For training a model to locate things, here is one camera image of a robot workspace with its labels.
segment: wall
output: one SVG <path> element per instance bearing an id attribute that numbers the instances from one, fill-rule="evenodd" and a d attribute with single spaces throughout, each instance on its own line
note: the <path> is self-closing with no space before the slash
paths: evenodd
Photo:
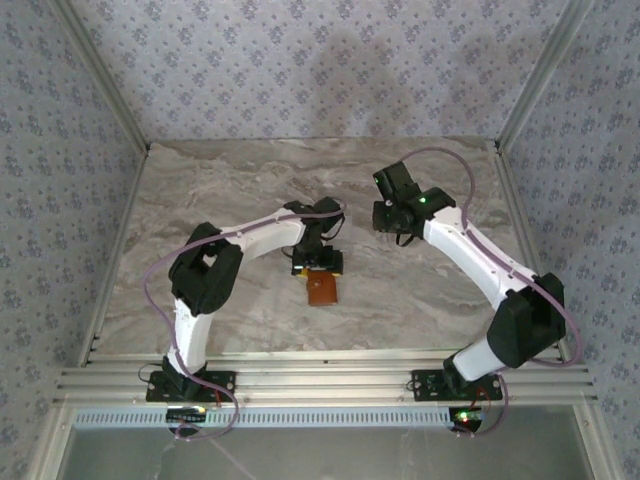
<path id="1" fill-rule="evenodd" d="M 0 3 L 0 478 L 76 361 L 137 155 L 44 0 Z"/>
<path id="2" fill-rule="evenodd" d="M 629 478 L 640 477 L 638 45 L 637 1 L 596 2 L 508 152 Z"/>
<path id="3" fill-rule="evenodd" d="M 497 137 L 563 0 L 73 0 L 150 140 Z"/>

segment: wire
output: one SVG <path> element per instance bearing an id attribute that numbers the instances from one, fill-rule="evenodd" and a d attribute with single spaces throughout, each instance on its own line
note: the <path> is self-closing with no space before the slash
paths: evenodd
<path id="1" fill-rule="evenodd" d="M 460 430 L 463 431 L 463 432 L 458 431 L 457 432 L 458 435 L 461 435 L 462 433 L 464 433 L 464 436 L 468 438 L 484 437 L 486 435 L 489 435 L 490 433 L 495 432 L 498 428 L 500 428 L 500 426 L 507 419 L 508 409 L 509 409 L 509 389 L 507 388 L 507 382 L 504 381 L 504 377 L 500 373 L 498 373 L 497 375 L 498 375 L 498 380 L 500 381 L 500 387 L 502 388 L 502 397 L 504 399 L 504 403 L 502 404 L 502 411 L 500 412 L 500 416 L 498 417 L 498 420 L 496 420 L 496 423 L 491 425 L 489 428 L 487 428 L 486 430 L 482 430 L 481 432 L 472 432 L 471 430 L 469 430 L 468 428 L 462 425 L 456 425 L 456 428 L 459 428 Z"/>
<path id="2" fill-rule="evenodd" d="M 413 240 L 416 238 L 414 235 L 409 235 L 409 238 L 407 238 L 404 242 L 400 243 L 400 238 L 401 235 L 398 233 L 396 234 L 396 245 L 398 245 L 399 247 L 407 247 L 411 242 L 413 242 Z"/>
<path id="3" fill-rule="evenodd" d="M 469 205 L 471 204 L 471 200 L 473 200 L 473 196 L 476 192 L 476 179 L 473 174 L 473 171 L 471 170 L 471 167 L 469 166 L 469 163 L 467 163 L 467 161 L 464 158 L 462 158 L 460 155 L 458 155 L 456 152 L 449 150 L 448 148 L 442 148 L 442 147 L 424 147 L 424 148 L 419 148 L 417 150 L 413 150 L 412 152 L 409 152 L 406 155 L 403 155 L 400 158 L 400 160 L 398 160 L 396 163 L 404 162 L 408 158 L 423 152 L 446 153 L 447 155 L 450 155 L 456 160 L 458 160 L 458 162 L 460 162 L 460 164 L 466 170 L 467 175 L 469 177 L 470 186 L 469 186 L 469 195 L 467 196 L 467 199 L 465 200 L 461 208 L 462 228 L 463 228 L 463 232 L 467 235 L 471 243 L 473 243 L 478 248 L 478 250 L 480 250 L 486 257 L 488 257 L 491 261 L 493 261 L 493 263 L 495 263 L 502 270 L 504 270 L 514 278 L 517 278 L 528 287 L 531 287 L 533 290 L 535 290 L 536 293 L 538 293 L 542 298 L 544 298 L 547 302 L 549 302 L 551 306 L 555 308 L 558 311 L 558 313 L 560 313 L 560 315 L 562 316 L 562 318 L 564 318 L 567 325 L 569 325 L 569 328 L 571 329 L 571 332 L 573 333 L 573 336 L 576 340 L 576 348 L 569 360 L 567 360 L 566 362 L 558 363 L 558 362 L 548 362 L 546 360 L 538 360 L 534 358 L 531 361 L 539 365 L 545 365 L 548 367 L 556 367 L 556 368 L 570 367 L 578 363 L 580 361 L 580 358 L 582 357 L 582 350 L 583 350 L 582 336 L 580 335 L 580 331 L 578 329 L 578 325 L 576 324 L 576 321 L 573 319 L 573 316 L 569 313 L 569 311 L 567 311 L 560 304 L 560 302 L 558 302 L 555 298 L 553 298 L 553 296 L 549 292 L 547 292 L 545 289 L 540 287 L 533 280 L 527 278 L 525 275 L 518 272 L 517 270 L 512 269 L 512 267 L 507 262 L 505 262 L 496 254 L 494 254 L 480 240 L 478 240 L 478 238 L 475 236 L 473 231 L 468 228 L 469 227 L 469 218 L 468 218 Z"/>
<path id="4" fill-rule="evenodd" d="M 293 254 L 285 252 L 285 251 L 284 251 L 284 249 L 285 249 L 285 247 L 282 247 L 282 248 L 280 249 L 280 251 L 282 252 L 282 254 L 283 254 L 285 257 L 287 257 L 288 259 L 293 259 Z"/>
<path id="5" fill-rule="evenodd" d="M 231 455 L 231 453 L 227 451 L 226 448 L 224 448 L 222 445 L 216 442 L 213 438 L 210 438 L 209 441 L 213 444 L 214 447 L 220 450 L 220 453 L 222 453 L 225 457 L 227 457 L 229 461 L 231 461 L 231 463 L 233 463 L 238 470 L 244 473 L 247 478 L 249 478 L 250 480 L 258 480 L 249 470 L 247 470 L 247 468 L 244 465 L 242 465 L 242 463 L 236 460 L 236 458 L 233 455 Z"/>
<path id="6" fill-rule="evenodd" d="M 325 242 L 328 242 L 336 238 L 340 233 L 340 230 L 342 230 L 342 225 L 344 225 L 344 221 L 345 221 L 345 216 L 343 215 L 342 218 L 340 219 L 340 225 L 338 225 L 338 230 L 336 230 L 336 233 L 334 233 L 330 237 L 325 237 L 324 235 L 320 235 L 320 240 L 324 240 Z"/>
<path id="7" fill-rule="evenodd" d="M 235 423 L 238 421 L 238 416 L 240 415 L 240 405 L 238 404 L 238 399 L 235 397 L 235 395 L 231 391 L 227 390 L 224 387 L 216 385 L 214 383 L 207 382 L 206 380 L 202 380 L 201 378 L 198 378 L 195 375 L 193 375 L 191 372 L 189 372 L 187 366 L 184 363 L 184 359 L 182 358 L 182 355 L 180 353 L 180 349 L 178 348 L 178 339 L 176 336 L 175 323 L 169 319 L 167 314 L 158 306 L 158 304 L 153 300 L 153 298 L 151 298 L 151 294 L 149 293 L 148 283 L 151 276 L 154 273 L 156 273 L 161 267 L 166 265 L 170 260 L 175 259 L 177 256 L 179 256 L 184 252 L 188 252 L 202 245 L 207 245 L 207 244 L 216 242 L 218 240 L 222 240 L 223 238 L 239 237 L 253 230 L 257 230 L 259 228 L 262 228 L 277 222 L 302 219 L 302 218 L 330 218 L 336 215 L 343 214 L 345 208 L 346 206 L 341 206 L 339 210 L 336 210 L 334 212 L 329 212 L 329 213 L 303 213 L 303 214 L 291 213 L 291 214 L 283 215 L 281 217 L 271 217 L 271 218 L 267 218 L 266 220 L 261 220 L 261 221 L 257 221 L 255 223 L 249 224 L 244 228 L 240 228 L 238 230 L 225 232 L 218 235 L 214 235 L 212 237 L 196 240 L 195 242 L 191 242 L 185 245 L 184 247 L 180 247 L 177 250 L 174 250 L 173 252 L 165 255 L 156 263 L 151 265 L 151 267 L 149 267 L 149 269 L 144 273 L 144 275 L 142 276 L 142 290 L 144 292 L 144 295 L 147 301 L 149 302 L 149 305 L 151 305 L 151 308 L 153 308 L 153 310 L 155 310 L 155 312 L 164 320 L 165 324 L 167 325 L 167 328 L 169 329 L 171 347 L 173 348 L 176 361 L 178 362 L 178 366 L 180 367 L 180 370 L 182 370 L 182 373 L 187 378 L 194 381 L 195 383 L 202 385 L 203 387 L 209 388 L 211 390 L 217 391 L 223 395 L 226 395 L 233 403 L 233 415 L 226 427 L 214 433 L 200 435 L 198 437 L 194 437 L 194 436 L 182 437 L 180 435 L 180 430 L 181 428 L 184 427 L 184 425 L 180 425 L 175 431 L 176 440 L 184 440 L 186 442 L 191 442 L 193 440 L 212 439 L 212 438 L 217 438 L 224 435 L 225 433 L 229 432 L 233 428 Z"/>
<path id="8" fill-rule="evenodd" d="M 148 385 L 148 384 L 149 384 L 149 382 L 151 381 L 151 377 L 149 377 L 149 380 L 145 380 L 144 378 L 142 378 L 142 375 L 140 375 L 140 374 L 142 373 L 142 370 L 143 370 L 145 367 L 150 367 L 150 366 L 154 366 L 154 367 L 161 367 L 161 366 L 162 366 L 162 364 L 160 364 L 160 363 L 145 363 L 143 366 L 141 366 L 141 367 L 138 369 L 138 378 L 140 379 L 140 381 L 141 381 L 141 382 L 144 382 L 144 383 L 146 383 L 147 385 Z"/>
<path id="9" fill-rule="evenodd" d="M 484 387 L 478 387 L 478 390 L 476 391 L 476 401 L 478 400 L 477 394 L 478 393 L 482 393 L 484 395 L 484 398 L 487 399 L 487 411 L 484 412 L 485 415 L 487 413 L 489 413 L 491 411 L 491 397 L 489 396 L 489 393 L 484 389 Z"/>

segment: mounting plate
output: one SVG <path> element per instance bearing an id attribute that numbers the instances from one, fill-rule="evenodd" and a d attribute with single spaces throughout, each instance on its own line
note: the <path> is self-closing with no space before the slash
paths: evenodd
<path id="1" fill-rule="evenodd" d="M 202 380 L 219 385 L 235 392 L 236 388 L 236 372 L 207 370 L 202 374 Z M 231 403 L 231 399 L 220 393 L 221 403 Z M 185 399 L 176 386 L 171 382 L 169 376 L 164 371 L 152 372 L 149 377 L 149 386 L 147 387 L 147 402 L 184 402 Z M 200 388 L 193 398 L 188 400 L 190 403 L 216 403 L 216 393 L 209 388 Z"/>
<path id="2" fill-rule="evenodd" d="M 416 402 L 452 402 L 487 400 L 478 396 L 478 388 L 489 395 L 488 400 L 502 400 L 502 389 L 497 375 L 485 375 L 459 392 L 453 392 L 446 386 L 443 370 L 413 370 L 407 388 L 413 391 Z"/>

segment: enclosure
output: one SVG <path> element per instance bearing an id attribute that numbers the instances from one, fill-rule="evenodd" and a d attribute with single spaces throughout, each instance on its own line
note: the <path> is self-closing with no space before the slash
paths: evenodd
<path id="1" fill-rule="evenodd" d="M 3 478 L 640 475 L 635 2 L 1 11 Z M 511 413 L 486 438 L 456 438 L 462 404 L 420 404 L 406 386 L 483 334 L 492 305 L 437 248 L 399 248 L 371 227 L 372 175 L 423 147 L 469 163 L 473 224 L 558 275 L 584 341 L 579 365 L 506 372 Z M 407 166 L 421 187 L 466 199 L 446 153 Z M 209 370 L 237 372 L 237 431 L 217 446 L 173 442 L 167 405 L 147 402 L 139 379 L 170 342 L 144 271 L 199 223 L 326 195 L 347 208 L 331 241 L 345 260 L 338 304 L 309 307 L 279 252 L 243 265 L 206 346 Z M 167 269 L 149 289 L 170 313 Z M 486 423 L 503 410 L 493 402 Z M 230 411 L 209 411 L 207 430 Z"/>

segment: gray marble surface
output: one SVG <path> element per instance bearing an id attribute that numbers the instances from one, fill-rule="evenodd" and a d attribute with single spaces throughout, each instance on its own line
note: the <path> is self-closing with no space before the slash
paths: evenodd
<path id="1" fill-rule="evenodd" d="M 305 282 L 292 277 L 280 252 L 243 266 L 227 304 L 216 314 L 208 353 L 230 351 L 451 348 L 474 340 L 492 311 L 480 290 L 425 242 L 407 248 L 373 232 L 379 197 L 371 175 L 402 154 L 437 145 L 463 155 L 477 177 L 472 221 L 520 259 L 490 143 L 478 137 L 232 140 L 154 144 L 128 226 L 99 353 L 163 353 L 168 333 L 142 295 L 144 270 L 182 246 L 200 222 L 232 226 L 277 210 L 291 200 L 313 203 L 332 195 L 348 205 L 332 243 L 344 252 L 339 304 L 307 305 Z M 462 204 L 469 181 L 458 163 L 435 153 L 407 162 L 426 190 L 440 186 Z M 166 271 L 150 284 L 167 312 Z"/>

